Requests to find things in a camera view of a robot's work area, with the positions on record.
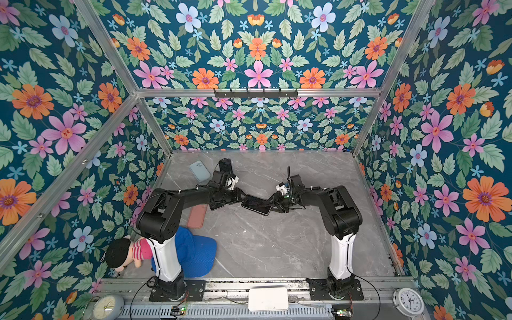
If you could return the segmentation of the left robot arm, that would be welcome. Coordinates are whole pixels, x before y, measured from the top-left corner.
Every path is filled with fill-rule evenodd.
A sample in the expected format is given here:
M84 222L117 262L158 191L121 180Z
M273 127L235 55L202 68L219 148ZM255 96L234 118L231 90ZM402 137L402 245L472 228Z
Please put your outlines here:
M196 205L231 204L241 201L239 178L226 171L215 171L205 185L177 191L156 189L136 221L136 229L149 242L155 264L151 301L181 301L187 293L185 272L175 246L184 209Z

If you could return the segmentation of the black phone case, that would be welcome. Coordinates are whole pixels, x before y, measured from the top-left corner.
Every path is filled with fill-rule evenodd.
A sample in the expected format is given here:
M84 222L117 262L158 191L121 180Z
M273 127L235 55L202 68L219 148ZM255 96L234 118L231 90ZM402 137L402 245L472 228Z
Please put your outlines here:
M241 202L241 206L263 216L268 216L274 208L272 201L261 199L252 195L247 195Z

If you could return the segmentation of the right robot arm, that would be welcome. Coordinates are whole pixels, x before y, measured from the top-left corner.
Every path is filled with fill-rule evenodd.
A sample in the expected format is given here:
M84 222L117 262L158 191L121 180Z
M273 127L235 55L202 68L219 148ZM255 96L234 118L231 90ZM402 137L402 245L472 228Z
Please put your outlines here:
M288 177L286 184L278 185L267 202L280 213L289 213L298 207L318 208L331 236L331 261L325 288L335 299L345 297L356 288L353 253L363 217L346 187L307 187L299 175L294 175Z

